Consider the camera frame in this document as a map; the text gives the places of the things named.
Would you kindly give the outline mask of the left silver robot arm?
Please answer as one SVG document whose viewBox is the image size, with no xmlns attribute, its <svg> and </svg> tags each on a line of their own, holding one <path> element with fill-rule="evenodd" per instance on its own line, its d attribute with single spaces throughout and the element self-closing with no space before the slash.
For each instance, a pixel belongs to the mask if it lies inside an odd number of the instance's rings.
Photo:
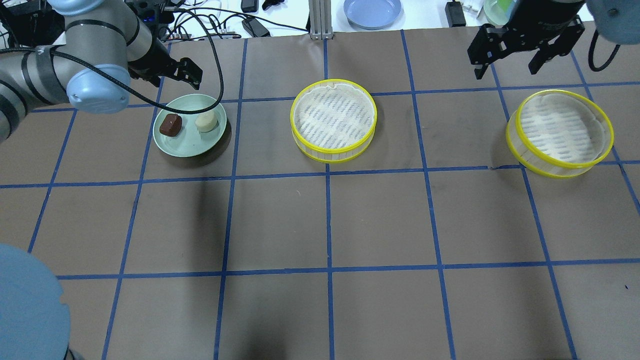
<svg viewBox="0 0 640 360">
<path fill-rule="evenodd" d="M 0 136 L 11 137 L 35 109 L 69 104 L 91 114 L 115 114 L 137 93 L 134 79 L 158 87 L 162 77 L 199 89 L 202 69 L 173 59 L 162 41 L 123 0 L 52 0 L 65 43 L 3 48 Z"/>
</svg>

